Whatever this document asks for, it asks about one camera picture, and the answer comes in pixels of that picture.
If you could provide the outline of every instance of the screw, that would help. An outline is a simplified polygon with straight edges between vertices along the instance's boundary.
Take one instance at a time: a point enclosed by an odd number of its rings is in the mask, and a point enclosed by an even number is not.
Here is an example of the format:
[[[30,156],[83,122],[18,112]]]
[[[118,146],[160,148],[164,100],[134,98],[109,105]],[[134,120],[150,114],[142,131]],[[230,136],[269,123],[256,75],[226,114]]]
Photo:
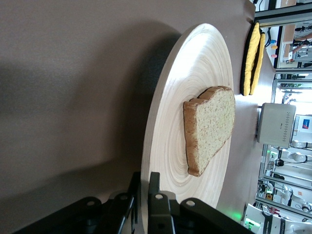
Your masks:
[[[187,204],[188,206],[194,206],[194,205],[195,205],[195,202],[193,202],[193,201],[191,201],[191,200],[188,200],[188,201],[186,202],[186,204]]]
[[[127,195],[122,195],[122,196],[120,196],[120,200],[126,200],[126,199],[128,199],[128,196],[127,196]]]
[[[161,194],[156,194],[155,197],[156,197],[156,199],[158,199],[158,200],[161,200],[161,199],[164,198]]]
[[[94,204],[95,204],[94,201],[88,201],[88,202],[87,202],[87,206],[93,206]]]

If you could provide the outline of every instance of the wooden plate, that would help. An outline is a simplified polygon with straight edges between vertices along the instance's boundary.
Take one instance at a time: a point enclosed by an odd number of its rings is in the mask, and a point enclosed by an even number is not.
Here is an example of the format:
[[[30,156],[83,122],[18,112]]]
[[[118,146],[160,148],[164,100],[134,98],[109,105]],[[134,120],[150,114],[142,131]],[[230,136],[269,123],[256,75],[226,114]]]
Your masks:
[[[169,54],[149,112],[141,166],[141,208],[145,229],[151,172],[160,172],[160,189],[175,193],[178,202],[196,197],[216,207],[228,164],[231,138],[201,177],[189,175],[182,104],[208,87],[218,85],[233,88],[226,43],[212,25],[194,26],[180,37]]]

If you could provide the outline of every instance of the white machine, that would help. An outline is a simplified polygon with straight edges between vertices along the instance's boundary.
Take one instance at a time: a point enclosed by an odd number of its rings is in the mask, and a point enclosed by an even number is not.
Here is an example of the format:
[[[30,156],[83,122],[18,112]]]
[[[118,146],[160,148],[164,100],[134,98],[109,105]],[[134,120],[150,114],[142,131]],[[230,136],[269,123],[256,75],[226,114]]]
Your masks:
[[[295,222],[248,204],[242,225],[255,234],[308,234],[311,222]]]
[[[289,148],[296,106],[264,103],[258,126],[257,141]]]

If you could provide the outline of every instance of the bread crust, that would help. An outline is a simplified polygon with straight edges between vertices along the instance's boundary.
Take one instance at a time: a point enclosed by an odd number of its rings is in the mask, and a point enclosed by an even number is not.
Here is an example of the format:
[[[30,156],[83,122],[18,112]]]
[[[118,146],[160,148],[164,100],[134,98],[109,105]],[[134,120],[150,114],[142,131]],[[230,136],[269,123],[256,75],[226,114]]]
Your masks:
[[[186,141],[186,155],[187,163],[189,166],[188,173],[193,176],[201,176],[208,166],[209,162],[205,166],[204,170],[200,171],[199,168],[199,156],[198,156],[198,139],[197,139],[197,118],[196,110],[199,105],[209,102],[217,92],[231,91],[232,89],[226,86],[217,86],[207,89],[198,98],[191,99],[183,103],[183,115],[184,115],[184,135]],[[213,157],[220,151],[225,142],[229,139],[231,134],[222,143],[222,146],[214,153]]]

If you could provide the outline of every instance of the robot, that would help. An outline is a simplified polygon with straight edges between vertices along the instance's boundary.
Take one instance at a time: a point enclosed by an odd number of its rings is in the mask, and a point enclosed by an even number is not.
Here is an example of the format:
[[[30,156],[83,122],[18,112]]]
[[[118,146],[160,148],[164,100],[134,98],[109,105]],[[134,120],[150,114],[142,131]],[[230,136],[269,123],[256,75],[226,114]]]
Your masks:
[[[295,222],[279,217],[268,211],[262,211],[248,204],[242,225],[255,234],[307,234],[312,233],[311,222]]]
[[[301,142],[297,140],[292,141],[292,146],[299,149],[312,149],[312,143],[310,142]]]
[[[294,152],[289,152],[286,151],[285,149],[282,150],[281,154],[281,159],[292,159],[295,160],[296,162],[302,162],[305,163],[308,161],[308,156],[302,155],[301,153],[294,153]],[[278,155],[272,155],[271,161],[276,161],[278,160]]]
[[[271,183],[268,183],[268,187],[269,187],[269,191],[270,193],[275,190],[275,195],[274,196],[281,196],[284,200],[285,203],[283,203],[284,205],[287,205],[289,200],[297,202],[301,205],[301,209],[304,212],[310,213],[312,211],[312,206],[309,202],[307,202],[305,199],[302,199],[296,195],[294,195],[292,193],[292,190],[290,190],[290,188],[288,188],[287,190],[280,190],[277,188],[274,188],[273,185]]]

